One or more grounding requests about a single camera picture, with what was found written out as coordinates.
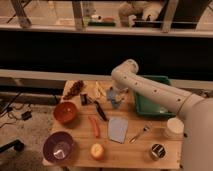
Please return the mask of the blue-grey gripper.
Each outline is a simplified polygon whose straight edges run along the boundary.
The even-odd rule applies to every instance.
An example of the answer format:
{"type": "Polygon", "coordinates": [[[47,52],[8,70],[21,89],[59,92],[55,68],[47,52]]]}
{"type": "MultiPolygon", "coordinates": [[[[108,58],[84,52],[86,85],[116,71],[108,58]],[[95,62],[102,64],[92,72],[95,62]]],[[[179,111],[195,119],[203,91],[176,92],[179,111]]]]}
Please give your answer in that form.
{"type": "Polygon", "coordinates": [[[127,89],[116,90],[113,87],[110,87],[106,91],[106,98],[111,102],[111,105],[114,109],[118,109],[122,101],[125,99],[125,95],[128,93],[127,89]]]}

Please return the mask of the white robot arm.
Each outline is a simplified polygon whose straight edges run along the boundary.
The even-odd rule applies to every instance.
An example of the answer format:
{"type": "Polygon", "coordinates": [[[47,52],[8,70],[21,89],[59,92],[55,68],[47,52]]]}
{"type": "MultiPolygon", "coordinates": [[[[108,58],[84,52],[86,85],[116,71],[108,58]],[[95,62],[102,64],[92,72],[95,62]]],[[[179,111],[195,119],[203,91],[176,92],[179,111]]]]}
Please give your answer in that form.
{"type": "Polygon", "coordinates": [[[138,71],[137,62],[128,59],[111,71],[111,78],[118,89],[131,88],[184,122],[182,171],[213,171],[213,98],[146,79],[138,71]]]}

